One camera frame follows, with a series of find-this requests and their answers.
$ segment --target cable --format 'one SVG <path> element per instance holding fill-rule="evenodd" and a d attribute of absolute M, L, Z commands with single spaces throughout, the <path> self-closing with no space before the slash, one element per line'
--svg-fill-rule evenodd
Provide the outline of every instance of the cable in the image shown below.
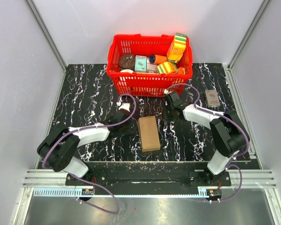
<path fill-rule="evenodd" d="M 230 164 L 230 165 L 228 166 L 228 169 L 229 169 L 230 167 L 235 167 L 235 168 L 238 169 L 238 171 L 239 171 L 239 177 L 240 177 L 239 186 L 238 186 L 238 189 L 236 190 L 236 192 L 235 192 L 232 196 L 230 196 L 229 198 L 226 198 L 226 199 L 221 200 L 221 202 L 226 202 L 226 201 L 229 201 L 229 200 L 231 200 L 232 198 L 234 198 L 234 197 L 237 195 L 237 193 L 240 191 L 240 188 L 242 187 L 243 175 L 242 175 L 242 172 L 241 172 L 240 168 L 239 168 L 237 165 L 235 165 L 235 164 Z"/>
<path fill-rule="evenodd" d="M 169 91 L 169 89 L 171 89 L 171 88 L 173 88 L 173 87 L 176 87 L 176 86 L 179 86 L 179 85 L 188 86 L 188 87 L 194 89 L 194 90 L 197 92 L 197 95 L 198 95 L 198 96 L 197 96 L 197 99 L 196 99 L 196 100 L 194 101 L 194 103 L 193 103 L 193 105 L 194 105 L 194 107 L 195 107 L 196 109 L 201 110 L 201 111 L 206 112 L 206 113 L 209 113 L 209 114 L 212 114 L 212 115 L 214 114 L 213 112 L 211 112 L 211 111 L 208 110 L 208 109 L 204 109 L 204 108 L 201 108 L 201 107 L 197 107 L 196 104 L 197 104 L 197 102 L 198 102 L 199 99 L 200 99 L 200 93 L 199 93 L 199 91 L 198 91 L 195 87 L 193 87 L 192 85 L 187 84 L 187 83 L 177 83 L 177 84 L 174 84 L 174 85 L 168 87 L 166 90 Z M 219 113 L 215 113 L 214 115 L 215 115 L 215 116 L 219 116 L 219 117 L 225 119 L 226 121 L 230 122 L 231 124 L 233 124 L 233 125 L 238 129 L 238 131 L 244 136 L 245 143 L 246 143 L 246 147 L 245 147 L 244 151 L 237 153 L 237 154 L 235 155 L 235 157 L 237 157 L 237 156 L 242 156 L 243 154 L 247 153 L 248 150 L 249 150 L 250 144 L 249 144 L 249 139 L 248 139 L 247 135 L 245 134 L 245 132 L 243 131 L 243 129 L 242 129 L 238 124 L 236 124 L 234 121 L 232 121 L 230 118 L 228 118 L 228 117 L 226 117 L 226 116 L 224 116 L 224 115 L 221 115 L 221 114 L 219 114 Z M 233 198 L 233 197 L 239 192 L 239 190 L 240 190 L 240 188 L 241 188 L 241 186 L 242 186 L 242 182 L 243 182 L 242 172 L 241 172 L 240 168 L 239 168 L 237 165 L 230 164 L 230 163 L 232 162 L 232 160 L 233 160 L 233 158 L 231 158 L 231 160 L 227 163 L 226 167 L 227 167 L 227 169 L 229 169 L 230 167 L 235 167 L 235 168 L 238 169 L 239 174 L 240 174 L 240 183 L 239 183 L 239 187 L 238 187 L 237 191 L 236 191 L 231 197 L 229 197 L 229 198 L 227 198 L 227 199 L 224 199 L 224 200 L 221 200 L 221 202 L 226 202 L 226 201 L 230 200 L 231 198 Z"/>
<path fill-rule="evenodd" d="M 101 210 L 101 211 L 103 211 L 103 212 L 106 212 L 106 213 L 109 213 L 109 214 L 118 214 L 118 213 L 120 212 L 120 204 L 119 204 L 117 198 L 113 195 L 113 193 L 112 193 L 110 190 L 108 190 L 107 188 L 105 188 L 104 186 L 102 186 L 102 185 L 100 185 L 100 184 L 96 184 L 96 183 L 93 183 L 93 182 L 90 182 L 90 181 L 81 179 L 81 178 L 75 176 L 74 174 L 71 174 L 71 173 L 70 173 L 70 175 L 71 175 L 72 177 L 74 177 L 75 179 L 80 180 L 80 181 L 82 181 L 82 182 L 84 182 L 84 183 L 87 183 L 87 184 L 90 184 L 90 185 L 93 185 L 93 186 L 97 186 L 97 187 L 99 187 L 99 188 L 102 188 L 104 191 L 106 191 L 108 194 L 110 194 L 110 195 L 112 196 L 112 198 L 113 198 L 113 199 L 116 201 L 116 203 L 117 203 L 117 211 L 115 211 L 115 212 L 109 211 L 109 210 L 103 209 L 103 208 L 101 208 L 101 207 L 99 207 L 99 206 L 97 206 L 97 205 L 94 205 L 94 204 L 92 204 L 92 203 L 86 202 L 86 201 L 84 201 L 84 200 L 80 200 L 80 202 L 82 202 L 82 203 L 84 203 L 84 204 L 87 204 L 87 205 L 90 205 L 90 206 L 92 206 L 92 207 L 95 207 L 96 209 L 99 209 L 99 210 Z"/>
<path fill-rule="evenodd" d="M 50 148 L 50 150 L 49 150 L 48 153 L 46 154 L 46 156 L 45 156 L 45 158 L 44 158 L 44 160 L 43 160 L 43 163 L 42 163 L 43 169 L 49 169 L 49 167 L 46 167 L 46 162 L 47 162 L 49 156 L 50 156 L 51 153 L 54 151 L 54 149 L 56 148 L 56 146 L 57 146 L 59 143 L 61 143 L 62 140 L 64 140 L 67 136 L 69 136 L 69 135 L 71 135 L 71 134 L 73 134 L 73 133 L 75 133 L 75 132 L 78 132 L 78 131 L 80 131 L 80 130 L 86 130 L 86 129 L 92 129 L 92 128 L 110 128 L 110 127 L 115 127 L 115 126 L 121 125 L 121 124 L 125 123 L 126 121 L 128 121 L 128 120 L 133 116 L 133 114 L 135 113 L 135 110 L 136 110 L 136 101 L 135 101 L 134 97 L 133 97 L 132 95 L 130 95 L 130 94 L 122 94 L 122 95 L 120 95 L 120 96 L 118 97 L 118 101 L 121 99 L 122 96 L 129 96 L 129 97 L 131 97 L 132 100 L 133 100 L 133 106 L 134 106 L 134 107 L 133 107 L 132 113 L 131 113 L 125 120 L 123 120 L 123 121 L 121 121 L 121 122 L 119 122 L 119 123 L 110 124 L 110 125 L 100 125 L 100 126 L 90 125 L 90 126 L 85 126 L 85 127 L 81 127 L 80 129 L 75 129 L 75 130 L 72 130 L 72 131 L 70 131 L 70 132 L 68 132 L 68 133 L 65 133 L 63 136 L 61 136 L 61 137 L 57 140 L 57 142 L 55 142 L 55 144 Z M 97 187 L 99 187 L 99 188 L 102 188 L 104 191 L 106 191 L 108 194 L 110 194 L 110 195 L 115 199 L 115 201 L 116 201 L 116 204 L 117 204 L 117 211 L 115 211 L 115 212 L 113 212 L 113 211 L 108 211 L 108 210 L 106 210 L 106 209 L 103 209 L 103 208 L 101 208 L 101 207 L 99 207 L 99 206 L 96 206 L 96 205 L 94 205 L 94 204 L 92 204 L 92 203 L 89 203 L 89 202 L 86 202 L 86 201 L 83 201 L 83 200 L 80 200 L 80 202 L 83 202 L 83 203 L 85 203 L 85 204 L 87 204 L 87 205 L 93 206 L 93 207 L 95 207 L 96 209 L 99 209 L 99 210 L 101 210 L 101 211 L 103 211 L 103 212 L 106 212 L 106 213 L 110 213 L 110 214 L 118 214 L 118 213 L 119 213 L 119 211 L 120 211 L 119 202 L 118 202 L 117 198 L 113 195 L 113 193 L 112 193 L 110 190 L 108 190 L 107 188 L 105 188 L 105 187 L 103 187 L 103 186 L 101 186 L 101 185 L 99 185 L 99 184 L 96 184 L 96 183 L 93 183 L 93 182 L 84 180 L 84 179 L 82 179 L 82 178 L 79 178 L 79 177 L 75 176 L 74 174 L 71 174 L 71 173 L 70 173 L 70 175 L 73 176 L 75 179 L 80 180 L 80 181 L 82 181 L 82 182 L 84 182 L 84 183 L 87 183 L 87 184 L 90 184 L 90 185 L 93 185 L 93 186 L 97 186 Z"/>
<path fill-rule="evenodd" d="M 222 187 L 222 182 L 219 181 L 219 187 L 217 189 L 219 190 L 219 189 L 221 189 L 221 187 Z"/>
<path fill-rule="evenodd" d="M 230 164 L 230 165 L 228 166 L 228 169 L 229 169 L 230 167 L 235 167 L 235 168 L 238 169 L 238 171 L 239 171 L 239 177 L 240 177 L 239 186 L 238 186 L 238 189 L 236 190 L 236 192 L 235 192 L 232 196 L 230 196 L 229 198 L 223 199 L 223 200 L 221 200 L 220 202 L 227 202 L 227 201 L 231 200 L 232 198 L 234 198 L 234 197 L 238 194 L 238 192 L 240 191 L 240 188 L 242 187 L 243 175 L 242 175 L 242 172 L 241 172 L 240 168 L 239 168 L 237 165 L 235 165 L 235 164 Z M 218 201 L 209 202 L 209 201 L 200 201 L 200 200 L 195 200 L 195 199 L 188 199 L 188 200 L 190 200 L 190 201 L 192 201 L 192 202 L 197 202 L 197 203 L 200 203 L 200 202 L 201 202 L 201 203 L 220 203 L 220 202 L 218 202 Z"/>
<path fill-rule="evenodd" d="M 55 144 L 54 144 L 54 145 L 50 148 L 50 150 L 48 151 L 48 153 L 47 153 L 47 155 L 45 156 L 45 158 L 44 158 L 44 160 L 43 160 L 43 163 L 42 163 L 43 169 L 49 169 L 49 167 L 46 167 L 46 162 L 47 162 L 49 156 L 50 156 L 51 153 L 54 151 L 54 149 L 56 148 L 56 146 L 59 145 L 59 143 L 61 143 L 62 140 L 64 140 L 67 136 L 69 136 L 69 135 L 71 135 L 71 134 L 73 134 L 73 133 L 76 133 L 76 132 L 78 132 L 78 131 L 80 131 L 80 130 L 87 130 L 87 129 L 92 129 L 92 128 L 110 128 L 110 127 L 115 127 L 115 126 L 121 125 L 121 124 L 125 123 L 126 121 L 128 121 L 128 120 L 133 116 L 133 114 L 135 113 L 135 110 L 136 110 L 136 101 L 135 101 L 134 97 L 133 97 L 132 95 L 130 95 L 130 94 L 122 94 L 122 95 L 120 95 L 119 98 L 118 98 L 118 101 L 120 100 L 120 98 L 121 98 L 122 96 L 129 96 L 129 97 L 131 97 L 132 100 L 133 100 L 133 105 L 134 105 L 134 108 L 133 108 L 132 113 L 131 113 L 125 120 L 123 120 L 123 121 L 121 121 L 121 122 L 119 122 L 119 123 L 109 124 L 109 125 L 100 125 L 100 126 L 90 125 L 90 126 L 85 126 L 85 127 L 81 127 L 79 130 L 76 129 L 76 130 L 72 130 L 72 131 L 70 131 L 70 132 L 65 133 L 61 138 L 59 138 L 59 139 L 57 140 L 57 142 L 55 142 Z"/>

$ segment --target yellow box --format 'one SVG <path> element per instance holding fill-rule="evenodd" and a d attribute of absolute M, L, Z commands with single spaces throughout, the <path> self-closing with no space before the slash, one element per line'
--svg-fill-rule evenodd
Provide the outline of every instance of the yellow box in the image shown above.
<path fill-rule="evenodd" d="M 175 35 L 167 52 L 168 61 L 178 63 L 186 49 L 186 36 Z"/>
<path fill-rule="evenodd" d="M 175 72 L 176 70 L 177 70 L 176 65 L 171 62 L 164 62 L 157 66 L 157 72 L 159 74 L 170 74 Z"/>

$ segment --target small brown box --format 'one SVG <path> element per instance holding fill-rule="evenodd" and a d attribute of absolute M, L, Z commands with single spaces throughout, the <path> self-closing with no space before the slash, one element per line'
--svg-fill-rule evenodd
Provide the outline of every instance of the small brown box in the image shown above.
<path fill-rule="evenodd" d="M 205 98 L 206 98 L 207 107 L 213 108 L 213 107 L 220 106 L 220 100 L 216 90 L 206 90 Z"/>
<path fill-rule="evenodd" d="M 143 152 L 160 150 L 160 141 L 155 116 L 141 117 L 137 121 L 140 144 Z"/>

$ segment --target metal frame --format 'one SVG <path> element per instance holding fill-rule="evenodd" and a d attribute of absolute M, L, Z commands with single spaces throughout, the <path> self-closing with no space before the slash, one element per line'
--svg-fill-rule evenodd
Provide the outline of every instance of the metal frame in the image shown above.
<path fill-rule="evenodd" d="M 257 149 L 256 141 L 255 141 L 251 126 L 249 124 L 248 116 L 244 109 L 244 104 L 243 104 L 243 101 L 241 100 L 239 90 L 236 85 L 232 70 L 228 68 L 228 65 L 223 65 L 223 68 L 225 70 L 225 75 L 227 77 L 227 81 L 228 81 L 228 84 L 230 87 L 230 91 L 232 94 L 232 98 L 233 98 L 233 102 L 235 104 L 237 114 L 239 115 L 239 118 L 242 121 L 244 128 L 247 130 L 247 132 L 251 138 L 251 141 L 250 141 L 251 144 L 250 144 L 250 148 L 249 148 L 250 157 L 252 159 L 257 158 L 260 167 L 263 168 L 262 162 L 260 159 L 260 155 L 259 155 L 259 152 Z"/>
<path fill-rule="evenodd" d="M 230 187 L 222 187 L 223 189 L 235 189 L 239 185 L 239 171 L 228 170 L 232 185 Z M 275 224 L 281 225 L 281 201 L 276 188 L 276 184 L 270 170 L 242 170 L 244 188 L 260 188 L 263 189 L 274 218 Z M 53 170 L 33 169 L 28 170 L 22 188 L 22 198 L 19 203 L 17 214 L 15 216 L 14 225 L 23 225 L 30 205 L 33 193 L 39 189 L 49 188 L 50 190 L 78 190 L 79 186 L 65 186 L 67 179 L 66 172 L 54 172 Z M 146 197 L 146 198 L 190 198 L 190 197 L 204 197 L 206 189 L 212 187 L 199 187 L 202 195 L 116 195 L 116 197 Z M 60 194 L 60 197 L 68 197 L 66 194 Z M 94 197 L 109 197 L 108 195 L 94 195 Z"/>
<path fill-rule="evenodd" d="M 265 13 L 266 9 L 268 8 L 268 6 L 270 5 L 272 0 L 263 0 L 263 2 L 261 3 L 256 15 L 254 16 L 248 30 L 246 31 L 246 34 L 244 35 L 244 38 L 242 39 L 242 41 L 240 42 L 236 52 L 234 53 L 230 63 L 229 63 L 229 68 L 233 68 L 233 66 L 235 65 L 236 60 L 238 59 L 240 53 L 242 52 L 242 50 L 244 49 L 245 45 L 247 44 L 248 40 L 250 39 L 252 33 L 254 32 L 256 26 L 258 25 L 259 21 L 261 20 L 263 14 Z"/>
<path fill-rule="evenodd" d="M 241 118 L 242 122 L 244 123 L 244 126 L 247 129 L 247 131 L 251 137 L 250 157 L 257 158 L 261 168 L 262 168 L 262 163 L 261 163 L 260 156 L 258 153 L 258 148 L 257 148 L 256 142 L 255 142 L 254 136 L 252 135 L 251 127 L 248 122 L 248 118 L 247 118 L 245 109 L 243 107 L 243 103 L 240 98 L 239 91 L 238 91 L 237 85 L 235 83 L 234 76 L 233 76 L 231 69 L 233 68 L 236 60 L 238 59 L 240 53 L 242 52 L 243 48 L 245 47 L 246 43 L 248 42 L 250 36 L 252 35 L 254 29 L 256 28 L 257 24 L 259 23 L 260 19 L 262 18 L 262 15 L 264 14 L 265 10 L 267 9 L 267 7 L 269 6 L 271 1 L 272 0 L 263 0 L 260 8 L 258 9 L 258 12 L 256 13 L 253 21 L 251 22 L 243 40 L 241 41 L 237 51 L 234 54 L 231 62 L 229 63 L 229 65 L 224 65 L 225 74 L 226 74 L 228 83 L 230 85 L 231 94 L 232 94 L 233 100 L 235 102 L 237 112 L 239 113 L 240 118 Z M 38 26 L 40 27 L 48 45 L 50 46 L 53 54 L 55 55 L 57 61 L 59 62 L 62 69 L 65 71 L 67 65 L 64 62 L 60 52 L 58 51 L 47 27 L 45 26 L 44 21 L 40 15 L 39 11 L 37 10 L 35 3 L 33 2 L 33 0 L 25 0 L 25 2 L 27 3 L 28 8 L 30 9 L 32 15 L 34 16 Z M 54 106 L 52 109 L 50 120 L 48 122 L 45 136 L 48 134 L 48 132 L 50 130 L 51 122 L 53 119 L 53 115 L 55 112 L 55 108 L 56 108 L 56 105 L 58 102 L 58 97 L 59 97 L 64 79 L 65 79 L 65 73 L 63 75 L 63 78 L 62 78 L 60 86 L 59 86 L 59 90 L 58 90 L 58 93 L 57 93 L 57 96 L 56 96 L 56 99 L 54 102 Z M 224 188 L 235 188 L 239 185 L 239 183 L 238 183 L 239 172 L 238 172 L 238 170 L 229 170 L 229 173 L 230 173 L 230 177 L 231 177 L 232 186 L 224 187 Z M 275 224 L 281 225 L 281 200 L 280 200 L 280 197 L 279 197 L 279 194 L 278 194 L 278 191 L 276 188 L 276 184 L 273 179 L 273 175 L 272 175 L 271 171 L 270 170 L 242 170 L 242 174 L 243 174 L 242 188 L 261 188 L 261 189 L 263 189 L 266 194 Z M 58 188 L 73 188 L 71 186 L 65 186 L 66 177 L 67 177 L 67 173 L 65 173 L 65 172 L 56 173 L 56 172 L 53 172 L 52 170 L 37 170 L 37 169 L 28 170 L 26 179 L 24 181 L 23 188 L 22 188 L 22 196 L 21 196 L 21 199 L 20 199 L 20 202 L 18 205 L 18 209 L 16 211 L 16 215 L 15 215 L 13 224 L 14 225 L 23 225 L 24 224 L 25 218 L 26 218 L 26 215 L 28 212 L 28 208 L 30 205 L 30 201 L 31 201 L 31 198 L 32 198 L 32 195 L 33 195 L 35 189 L 40 188 L 40 187 L 54 188 L 56 190 Z M 106 197 L 104 195 L 103 196 L 94 195 L 94 196 L 95 197 Z"/>
<path fill-rule="evenodd" d="M 42 34 L 44 35 L 49 47 L 51 48 L 52 50 L 52 53 L 54 54 L 56 60 L 58 61 L 60 67 L 66 71 L 66 68 L 67 68 L 67 64 L 65 63 L 65 61 L 63 60 L 57 46 L 55 45 L 35 3 L 33 0 L 25 0 L 31 14 L 33 15 L 34 19 L 36 20 L 37 24 L 38 24 L 38 27 L 40 28 Z"/>

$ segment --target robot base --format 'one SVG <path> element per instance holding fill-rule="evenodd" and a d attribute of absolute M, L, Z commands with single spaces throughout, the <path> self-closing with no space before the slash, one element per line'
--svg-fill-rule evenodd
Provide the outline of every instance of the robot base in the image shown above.
<path fill-rule="evenodd" d="M 189 182 L 190 186 L 193 187 L 218 187 L 221 182 L 221 186 L 224 187 L 230 187 L 231 186 L 231 180 L 230 180 L 230 175 L 229 172 L 225 171 L 221 173 L 220 176 L 214 177 L 213 180 L 207 180 L 207 172 L 206 171 L 200 171 L 200 172 L 189 172 Z"/>
<path fill-rule="evenodd" d="M 96 184 L 100 184 L 105 186 L 106 185 L 106 178 L 107 178 L 107 172 L 104 170 L 89 170 L 83 177 L 82 179 L 96 183 Z M 89 184 L 84 183 L 82 181 L 79 181 L 77 179 L 75 179 L 74 177 L 72 177 L 70 174 L 67 175 L 67 179 L 66 179 L 66 186 L 89 186 Z"/>

